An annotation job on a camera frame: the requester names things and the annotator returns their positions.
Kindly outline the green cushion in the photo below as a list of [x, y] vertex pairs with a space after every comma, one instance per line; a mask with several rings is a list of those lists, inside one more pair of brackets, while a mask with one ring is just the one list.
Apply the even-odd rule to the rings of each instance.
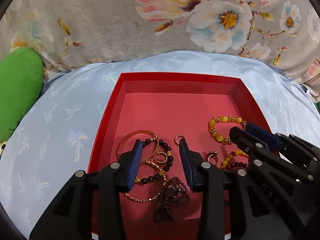
[[43, 61], [33, 49], [19, 48], [1, 61], [1, 142], [36, 102], [42, 83]]

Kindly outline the red cardboard box tray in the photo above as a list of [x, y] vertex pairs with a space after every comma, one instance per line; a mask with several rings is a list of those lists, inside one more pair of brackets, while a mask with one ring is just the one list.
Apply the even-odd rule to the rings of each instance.
[[[167, 179], [177, 176], [186, 184], [178, 146], [174, 138], [182, 134], [189, 148], [205, 158], [217, 151], [219, 164], [235, 145], [223, 146], [208, 132], [214, 116], [239, 116], [271, 131], [262, 107], [249, 86], [233, 77], [185, 73], [123, 73], [107, 103], [93, 145], [88, 172], [102, 170], [117, 160], [119, 142], [127, 134], [147, 129], [172, 149], [173, 167]], [[192, 193], [190, 203], [172, 207], [173, 222], [153, 222], [157, 202], [137, 203], [120, 195], [127, 239], [196, 239], [202, 193]]]

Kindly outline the dark purple bead strand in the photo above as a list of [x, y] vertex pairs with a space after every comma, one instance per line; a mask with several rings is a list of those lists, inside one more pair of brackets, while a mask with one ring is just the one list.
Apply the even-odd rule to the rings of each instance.
[[174, 221], [171, 207], [184, 206], [190, 202], [187, 186], [178, 177], [172, 177], [162, 187], [157, 197], [158, 204], [153, 214], [153, 222]]

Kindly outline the thin gold bangle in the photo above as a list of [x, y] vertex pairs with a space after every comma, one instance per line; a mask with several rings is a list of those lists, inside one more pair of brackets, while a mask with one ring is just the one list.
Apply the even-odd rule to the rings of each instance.
[[147, 130], [147, 129], [140, 129], [140, 130], [136, 130], [136, 131], [133, 131], [127, 135], [125, 135], [125, 137], [123, 137], [121, 139], [121, 141], [119, 142], [118, 146], [117, 146], [117, 149], [116, 149], [116, 156], [117, 156], [117, 159], [120, 158], [120, 155], [121, 155], [121, 152], [120, 152], [120, 148], [121, 146], [127, 142], [131, 137], [134, 137], [136, 135], [139, 135], [139, 134], [146, 134], [148, 135], [149, 137], [146, 138], [145, 140], [142, 141], [142, 146], [143, 148], [145, 148], [146, 146], [149, 146], [151, 144], [154, 144], [154, 147], [153, 147], [153, 150], [152, 152], [150, 153], [150, 155], [148, 157], [146, 157], [145, 159], [142, 159], [140, 161], [141, 164], [143, 163], [146, 163], [147, 161], [150, 161], [151, 158], [153, 158], [155, 156], [155, 154], [158, 152], [159, 150], [159, 137], [157, 136], [156, 133], [154, 133], [153, 131], [150, 131], [150, 130]]

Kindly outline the grey floral blanket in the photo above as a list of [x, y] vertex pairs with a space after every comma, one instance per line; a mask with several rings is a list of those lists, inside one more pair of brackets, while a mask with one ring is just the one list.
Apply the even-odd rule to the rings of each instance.
[[44, 77], [176, 50], [265, 61], [319, 102], [319, 16], [309, 0], [12, 0], [1, 57], [29, 47]]

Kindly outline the small gold hoop earring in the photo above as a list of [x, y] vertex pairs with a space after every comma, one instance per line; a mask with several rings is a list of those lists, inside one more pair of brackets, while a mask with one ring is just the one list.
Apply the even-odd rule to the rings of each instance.
[[178, 134], [178, 135], [176, 135], [176, 137], [174, 138], [174, 143], [175, 143], [175, 145], [179, 145], [179, 143], [180, 143], [180, 141], [181, 141], [182, 139], [185, 140], [186, 143], [189, 142], [189, 141], [187, 141], [185, 135], [183, 135], [183, 134]]

